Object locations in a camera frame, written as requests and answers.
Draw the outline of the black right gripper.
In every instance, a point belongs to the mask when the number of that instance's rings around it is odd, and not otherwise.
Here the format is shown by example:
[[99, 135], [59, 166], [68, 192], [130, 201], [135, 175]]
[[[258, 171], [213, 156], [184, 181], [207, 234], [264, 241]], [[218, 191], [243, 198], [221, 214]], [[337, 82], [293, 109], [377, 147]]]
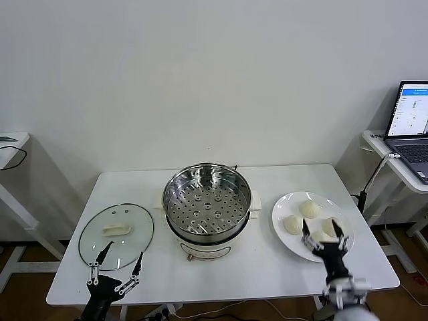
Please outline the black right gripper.
[[305, 219], [302, 220], [302, 243], [312, 251], [315, 256], [318, 256], [323, 261], [327, 272], [326, 283], [331, 283], [341, 278], [349, 278], [351, 276], [343, 262], [343, 257], [348, 250], [348, 236], [344, 234], [342, 228], [335, 220], [332, 220], [332, 226], [338, 241], [336, 243], [320, 243], [311, 236]]

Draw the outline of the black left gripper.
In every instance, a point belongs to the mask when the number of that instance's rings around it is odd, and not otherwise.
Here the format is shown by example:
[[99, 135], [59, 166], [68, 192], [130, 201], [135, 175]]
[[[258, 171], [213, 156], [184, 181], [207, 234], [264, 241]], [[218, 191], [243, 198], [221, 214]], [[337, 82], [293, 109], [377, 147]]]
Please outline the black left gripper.
[[143, 252], [140, 253], [129, 279], [122, 283], [120, 280], [109, 276], [99, 275], [100, 266], [113, 244], [110, 241], [107, 246], [89, 263], [90, 277], [86, 284], [90, 293], [90, 299], [84, 308], [80, 320], [105, 321], [108, 310], [113, 302], [122, 299], [127, 293], [139, 284], [139, 274], [142, 268]]

